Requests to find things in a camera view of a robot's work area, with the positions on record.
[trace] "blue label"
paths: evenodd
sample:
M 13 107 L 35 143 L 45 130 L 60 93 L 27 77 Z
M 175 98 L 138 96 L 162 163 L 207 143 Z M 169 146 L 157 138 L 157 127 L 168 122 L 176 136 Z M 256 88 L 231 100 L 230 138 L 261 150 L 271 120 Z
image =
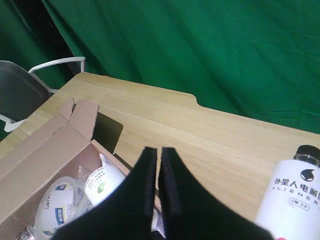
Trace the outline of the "blue label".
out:
M 67 186 L 67 184 L 61 184 L 61 185 L 57 186 L 55 188 L 55 190 L 56 191 L 63 191 L 63 190 L 65 190 L 66 186 Z
M 45 235 L 48 235 L 48 236 L 53 235 L 53 233 L 51 233 L 51 232 L 49 232 L 49 231 L 43 231 L 43 233 L 44 233 Z
M 54 211 L 55 211 L 56 223 L 58 225 L 64 224 L 65 220 L 64 220 L 64 212 L 63 212 L 62 207 L 55 208 Z

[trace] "green logo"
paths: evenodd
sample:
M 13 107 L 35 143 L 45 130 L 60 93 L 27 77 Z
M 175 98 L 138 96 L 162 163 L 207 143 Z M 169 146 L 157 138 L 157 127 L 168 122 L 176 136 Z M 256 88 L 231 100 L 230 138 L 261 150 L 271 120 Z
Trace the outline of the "green logo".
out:
M 102 193 L 104 191 L 104 188 L 105 188 L 105 183 L 102 182 L 99 184 L 99 187 L 98 187 L 98 194 Z

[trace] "white plastic container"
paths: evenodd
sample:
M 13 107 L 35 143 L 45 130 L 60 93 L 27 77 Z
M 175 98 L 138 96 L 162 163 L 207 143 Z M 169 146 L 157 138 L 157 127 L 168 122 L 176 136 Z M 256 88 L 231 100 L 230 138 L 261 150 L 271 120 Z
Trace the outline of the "white plastic container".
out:
M 36 212 L 35 239 L 50 239 L 58 228 L 90 209 L 84 185 L 79 180 L 65 176 L 49 187 Z
M 96 169 L 85 182 L 85 194 L 93 206 L 97 206 L 126 178 L 125 175 L 115 166 L 109 164 L 106 157 L 100 154 L 102 167 Z
M 276 240 L 320 239 L 320 150 L 302 145 L 275 165 L 255 223 Z

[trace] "box flap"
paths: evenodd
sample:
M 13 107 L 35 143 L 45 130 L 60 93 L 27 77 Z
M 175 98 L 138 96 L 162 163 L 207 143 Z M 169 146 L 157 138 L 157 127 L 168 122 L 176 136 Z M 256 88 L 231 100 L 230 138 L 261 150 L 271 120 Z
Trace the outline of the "box flap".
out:
M 0 159 L 0 224 L 90 144 L 99 106 L 79 100 L 73 107 L 74 100 L 68 100 L 55 117 Z
M 70 120 L 71 114 L 75 107 L 75 100 L 71 97 L 68 101 L 66 101 L 62 108 L 60 109 L 59 113 L 68 121 Z
M 98 104 L 80 99 L 69 121 L 69 124 L 88 141 L 94 133 L 98 110 Z
M 0 179 L 14 169 L 20 162 L 39 148 L 56 131 L 68 123 L 71 117 L 75 101 L 70 98 L 63 104 L 60 112 L 47 121 L 41 128 L 31 134 L 26 140 L 20 142 L 14 150 L 0 159 Z
M 90 142 L 66 124 L 8 172 L 0 180 L 0 223 L 88 144 Z

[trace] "white cup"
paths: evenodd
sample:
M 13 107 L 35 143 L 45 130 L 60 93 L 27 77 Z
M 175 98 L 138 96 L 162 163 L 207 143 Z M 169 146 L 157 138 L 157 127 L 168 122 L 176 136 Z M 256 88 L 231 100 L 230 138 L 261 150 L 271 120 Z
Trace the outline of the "white cup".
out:
M 102 167 L 91 173 L 85 182 L 84 191 L 93 206 L 97 206 L 109 197 L 125 179 L 118 168 L 101 160 Z

